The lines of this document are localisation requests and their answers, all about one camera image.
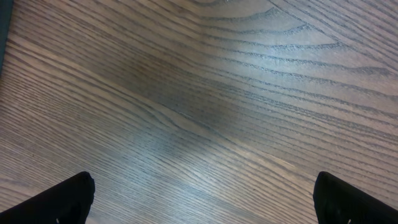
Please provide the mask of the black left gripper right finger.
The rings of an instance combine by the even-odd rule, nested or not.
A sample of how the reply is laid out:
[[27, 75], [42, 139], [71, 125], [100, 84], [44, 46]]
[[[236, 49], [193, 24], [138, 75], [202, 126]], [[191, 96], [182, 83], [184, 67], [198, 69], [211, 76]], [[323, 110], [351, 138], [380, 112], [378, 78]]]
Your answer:
[[397, 224], [397, 210], [322, 171], [313, 190], [319, 224]]

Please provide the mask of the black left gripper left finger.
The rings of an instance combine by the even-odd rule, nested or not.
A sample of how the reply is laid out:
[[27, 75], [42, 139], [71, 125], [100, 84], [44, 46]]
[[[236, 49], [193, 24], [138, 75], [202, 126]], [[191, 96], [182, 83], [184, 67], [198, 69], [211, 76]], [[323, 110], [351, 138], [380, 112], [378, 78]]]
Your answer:
[[94, 179], [80, 172], [1, 212], [1, 224], [85, 224], [94, 194]]

